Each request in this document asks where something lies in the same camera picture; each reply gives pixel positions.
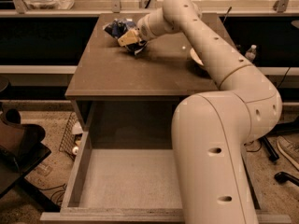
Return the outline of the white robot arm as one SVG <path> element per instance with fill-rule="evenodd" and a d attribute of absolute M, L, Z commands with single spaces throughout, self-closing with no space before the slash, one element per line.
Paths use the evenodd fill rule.
<path fill-rule="evenodd" d="M 118 42 L 141 44 L 177 32 L 189 40 L 217 87 L 184 99 L 172 120 L 185 224 L 259 224 L 241 148 L 278 123 L 278 90 L 200 20 L 191 0 L 164 0 Z"/>

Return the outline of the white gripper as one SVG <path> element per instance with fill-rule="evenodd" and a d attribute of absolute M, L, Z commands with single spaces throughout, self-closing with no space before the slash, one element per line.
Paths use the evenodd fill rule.
<path fill-rule="evenodd" d="M 148 23 L 149 16 L 146 15 L 142 17 L 137 22 L 137 30 L 131 29 L 127 31 L 124 35 L 122 35 L 118 39 L 118 43 L 121 47 L 125 47 L 132 44 L 138 44 L 141 39 L 145 41 L 150 41 L 152 39 L 152 33 L 150 31 L 149 23 Z"/>

